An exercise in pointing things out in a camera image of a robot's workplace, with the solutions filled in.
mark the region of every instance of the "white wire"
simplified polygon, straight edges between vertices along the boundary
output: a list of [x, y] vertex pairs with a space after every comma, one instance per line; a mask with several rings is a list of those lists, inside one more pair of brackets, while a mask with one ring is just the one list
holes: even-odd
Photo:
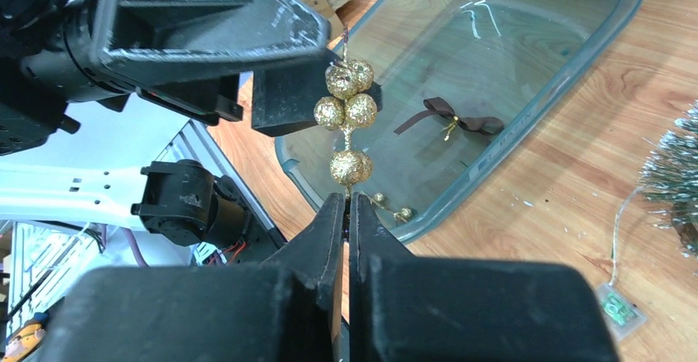
[[613, 250], [611, 252], [611, 260], [613, 260], [613, 271], [611, 272], [611, 280], [608, 282], [610, 286], [613, 286], [613, 283], [616, 282], [617, 279], [617, 272], [618, 272], [618, 233], [620, 233], [621, 230], [621, 216], [623, 215], [623, 211], [628, 207], [632, 199], [637, 196], [638, 193], [642, 191], [642, 187], [637, 187], [635, 190], [626, 197], [626, 200], [623, 201], [623, 204], [621, 204], [621, 207], [618, 209], [618, 212], [616, 212], [616, 221], [613, 225]]

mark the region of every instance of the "wooden table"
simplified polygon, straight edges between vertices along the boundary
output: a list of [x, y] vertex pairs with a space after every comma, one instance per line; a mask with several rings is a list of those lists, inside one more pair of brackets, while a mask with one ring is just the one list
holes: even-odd
[[[352, 26], [375, 1], [355, 0], [340, 17]], [[644, 0], [575, 89], [467, 202], [409, 248], [561, 262], [594, 287], [608, 281], [614, 215], [653, 148], [642, 137], [656, 142], [698, 100], [696, 10], [698, 0]], [[246, 86], [247, 109], [249, 95]], [[314, 212], [282, 173], [273, 140], [253, 132], [249, 117], [211, 133], [286, 236], [310, 222]], [[636, 199], [621, 225], [617, 288], [649, 317], [621, 352], [627, 361], [695, 361], [698, 261], [682, 255], [676, 232], [654, 228], [659, 218], [647, 211]]]

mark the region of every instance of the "transparent plastic bin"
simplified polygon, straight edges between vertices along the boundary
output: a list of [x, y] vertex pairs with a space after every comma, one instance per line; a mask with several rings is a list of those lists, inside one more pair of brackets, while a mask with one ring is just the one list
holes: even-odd
[[[382, 221], [403, 242], [433, 229], [482, 183], [541, 117], [579, 80], [634, 16], [641, 0], [379, 0], [352, 29], [351, 58], [365, 59], [382, 86], [375, 124], [354, 133], [354, 149], [374, 161], [356, 190], [382, 193]], [[432, 116], [393, 131], [444, 98], [460, 117], [497, 117], [493, 137], [454, 130]], [[340, 132], [310, 128], [276, 140], [286, 174], [317, 210], [341, 192], [328, 171]]]

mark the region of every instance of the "wood grain surface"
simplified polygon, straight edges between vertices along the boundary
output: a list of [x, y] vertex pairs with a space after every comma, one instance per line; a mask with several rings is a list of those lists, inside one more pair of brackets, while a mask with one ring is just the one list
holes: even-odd
[[[340, 16], [352, 26], [375, 1], [354, 0]], [[644, 0], [586, 77], [446, 222], [409, 248], [561, 262], [593, 287], [608, 281], [613, 218], [653, 149], [645, 139], [656, 142], [698, 100], [697, 10], [698, 0]], [[240, 94], [246, 109], [249, 88]], [[253, 132], [249, 119], [210, 131], [283, 233], [301, 231], [314, 212], [283, 174], [273, 140]], [[620, 350], [625, 361], [695, 361], [698, 261], [683, 256], [676, 232], [653, 227], [662, 218], [649, 209], [636, 199], [621, 224], [617, 289], [649, 321]]]

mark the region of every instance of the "ribbon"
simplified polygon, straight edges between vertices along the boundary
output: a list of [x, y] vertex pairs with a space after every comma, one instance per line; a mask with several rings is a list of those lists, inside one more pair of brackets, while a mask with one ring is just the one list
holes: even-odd
[[426, 111], [414, 114], [405, 123], [395, 129], [395, 134], [402, 134], [415, 123], [431, 115], [439, 115], [441, 118], [450, 119], [451, 123], [445, 127], [445, 141], [449, 140], [451, 132], [456, 128], [461, 128], [464, 131], [480, 133], [485, 136], [492, 136], [504, 130], [504, 123], [495, 117], [480, 117], [480, 118], [461, 118], [456, 115], [455, 110], [446, 100], [440, 97], [434, 97], [424, 100]]

